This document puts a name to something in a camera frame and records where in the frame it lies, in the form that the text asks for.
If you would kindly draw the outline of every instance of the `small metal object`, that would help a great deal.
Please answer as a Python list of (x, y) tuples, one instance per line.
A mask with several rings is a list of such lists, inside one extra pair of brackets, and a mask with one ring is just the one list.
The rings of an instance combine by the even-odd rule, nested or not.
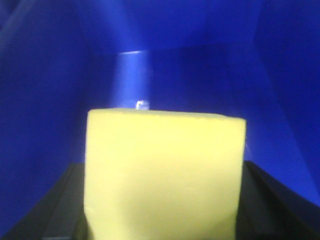
[(139, 100), (136, 102), (135, 109), (138, 110), (149, 110), (150, 104), (147, 100)]

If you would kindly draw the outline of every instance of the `foam block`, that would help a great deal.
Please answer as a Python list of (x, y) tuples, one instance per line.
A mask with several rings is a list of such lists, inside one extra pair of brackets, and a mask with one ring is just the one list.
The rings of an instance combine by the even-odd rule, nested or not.
[(91, 110), (89, 239), (234, 239), (245, 129), (209, 113)]

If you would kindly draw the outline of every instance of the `black surface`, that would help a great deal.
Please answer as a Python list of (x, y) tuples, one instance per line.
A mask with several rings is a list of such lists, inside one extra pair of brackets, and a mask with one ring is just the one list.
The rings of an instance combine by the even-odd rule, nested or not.
[(45, 197), (2, 240), (39, 240), (70, 178), (75, 165), (71, 164)]
[(75, 164), (41, 240), (71, 240), (83, 212), (84, 165)]
[(246, 165), (276, 214), (285, 232), (284, 239), (320, 240), (320, 207), (291, 191), (253, 162), (248, 161)]
[[(2, 240), (86, 240), (84, 164), (71, 164), (52, 190)], [(245, 161), (237, 240), (320, 240), (320, 208)]]

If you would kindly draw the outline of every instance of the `blue backdrop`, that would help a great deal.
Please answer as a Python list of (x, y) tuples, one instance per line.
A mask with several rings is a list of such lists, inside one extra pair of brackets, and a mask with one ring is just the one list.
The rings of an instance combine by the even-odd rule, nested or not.
[(247, 119), (245, 159), (320, 206), (319, 1), (18, 3), (0, 32), (0, 236), (84, 161), (89, 109), (141, 99)]

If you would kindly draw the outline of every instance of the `yellow foam block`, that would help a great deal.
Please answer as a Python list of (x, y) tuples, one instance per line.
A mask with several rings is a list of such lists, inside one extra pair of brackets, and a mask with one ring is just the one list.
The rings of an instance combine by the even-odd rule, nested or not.
[(234, 239), (245, 128), (217, 114), (91, 110), (89, 239)]

